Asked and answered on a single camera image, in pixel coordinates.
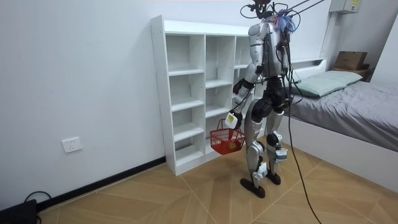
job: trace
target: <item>black baseboard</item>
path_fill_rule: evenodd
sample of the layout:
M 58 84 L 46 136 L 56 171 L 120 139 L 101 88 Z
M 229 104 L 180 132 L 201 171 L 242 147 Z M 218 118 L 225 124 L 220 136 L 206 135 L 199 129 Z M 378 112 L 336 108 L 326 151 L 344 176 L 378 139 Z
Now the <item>black baseboard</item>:
M 158 159 L 155 159 L 154 161 L 147 162 L 143 165 L 137 166 L 135 168 L 123 171 L 121 173 L 115 174 L 111 177 L 107 177 L 105 179 L 99 180 L 97 182 L 94 182 L 92 184 L 86 185 L 84 187 L 80 187 L 79 189 L 72 190 L 70 192 L 67 192 L 65 194 L 58 195 L 54 198 L 45 200 L 43 202 L 40 202 L 37 204 L 37 212 L 41 212 L 47 208 L 50 208 L 51 206 L 58 205 L 62 202 L 66 202 L 67 200 L 73 199 L 75 197 L 79 197 L 83 194 L 87 194 L 88 192 L 94 191 L 96 189 L 102 188 L 104 186 L 107 186 L 109 184 L 115 183 L 116 181 L 123 180 L 127 177 L 130 177 L 134 174 L 138 174 L 139 172 L 142 172 L 144 170 L 150 169 L 152 167 L 155 167 L 157 165 L 160 165 L 162 163 L 166 162 L 166 157 L 161 157 Z

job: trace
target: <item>wooden floor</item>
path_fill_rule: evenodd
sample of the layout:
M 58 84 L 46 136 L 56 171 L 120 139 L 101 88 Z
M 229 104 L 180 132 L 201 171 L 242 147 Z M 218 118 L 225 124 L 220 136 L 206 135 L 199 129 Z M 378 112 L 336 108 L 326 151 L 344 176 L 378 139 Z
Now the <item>wooden floor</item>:
M 398 223 L 397 193 L 302 151 L 296 155 L 323 224 Z M 316 224 L 293 155 L 280 164 L 280 186 L 261 180 L 265 199 L 239 184 L 249 178 L 242 150 L 177 177 L 158 166 L 40 216 L 43 224 Z

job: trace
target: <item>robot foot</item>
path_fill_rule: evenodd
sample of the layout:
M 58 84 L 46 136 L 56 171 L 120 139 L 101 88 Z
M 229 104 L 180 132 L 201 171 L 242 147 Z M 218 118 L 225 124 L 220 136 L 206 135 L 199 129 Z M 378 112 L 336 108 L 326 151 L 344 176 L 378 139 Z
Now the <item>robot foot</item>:
M 273 174 L 271 173 L 271 170 L 268 170 L 268 174 L 266 175 L 266 177 L 272 181 L 272 183 L 276 184 L 276 185 L 280 185 L 281 180 L 278 174 Z
M 254 184 L 250 180 L 246 179 L 241 179 L 241 185 L 248 191 L 252 192 L 259 198 L 265 198 L 266 197 L 266 191 L 259 186 L 256 188 Z

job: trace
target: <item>humanoid robot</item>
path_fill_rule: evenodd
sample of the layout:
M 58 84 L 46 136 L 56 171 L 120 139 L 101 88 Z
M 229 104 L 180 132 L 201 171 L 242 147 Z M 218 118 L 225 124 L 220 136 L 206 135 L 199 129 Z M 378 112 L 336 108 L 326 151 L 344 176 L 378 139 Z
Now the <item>humanoid robot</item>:
M 291 21 L 292 16 L 288 16 L 289 10 L 276 12 L 272 7 L 273 11 L 267 11 L 266 6 L 270 1 L 254 0 L 255 4 L 247 5 L 252 11 L 256 11 L 257 18 L 262 19 L 262 22 L 249 29 L 252 62 L 246 69 L 245 77 L 234 86 L 234 93 L 237 94 L 236 105 L 226 119 L 226 124 L 231 128 L 240 128 L 243 120 L 242 110 L 252 89 L 259 80 L 267 81 L 262 98 L 252 101 L 244 121 L 246 159 L 251 180 L 241 179 L 241 185 L 260 198 L 266 196 L 265 190 L 259 185 L 262 178 L 267 177 L 276 185 L 281 183 L 277 168 L 280 161 L 287 159 L 287 150 L 282 148 L 282 136 L 277 130 L 284 116 L 284 109 L 289 107 L 292 101 L 283 82 L 288 72 L 291 75 L 292 71 L 289 46 L 292 30 L 288 27 L 295 29 L 295 26 Z M 282 17 L 288 20 L 287 25 L 286 21 L 284 23 L 286 26 L 280 26 L 277 21 Z M 263 118 L 267 120 L 266 147 L 257 141 Z M 261 156 L 264 152 L 269 158 L 269 168 L 267 161 Z

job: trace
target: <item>robot leg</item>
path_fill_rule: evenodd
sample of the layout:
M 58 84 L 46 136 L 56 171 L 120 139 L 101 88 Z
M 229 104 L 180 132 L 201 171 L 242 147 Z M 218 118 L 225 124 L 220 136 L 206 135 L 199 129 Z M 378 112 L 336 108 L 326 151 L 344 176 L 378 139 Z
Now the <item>robot leg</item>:
M 257 142 L 257 136 L 262 126 L 261 119 L 252 119 L 252 111 L 258 100 L 254 100 L 248 109 L 244 124 L 244 133 L 246 141 L 246 160 L 251 176 L 251 181 L 241 179 L 241 185 L 247 190 L 253 192 L 259 198 L 266 196 L 265 190 L 260 186 L 260 180 L 267 175 L 267 163 L 263 161 L 261 154 L 265 147 L 261 142 Z
M 276 109 L 267 117 L 267 155 L 269 170 L 266 177 L 274 184 L 280 185 L 281 179 L 277 174 L 278 163 L 287 159 L 287 150 L 282 149 L 282 136 L 277 132 L 284 116 L 283 109 Z

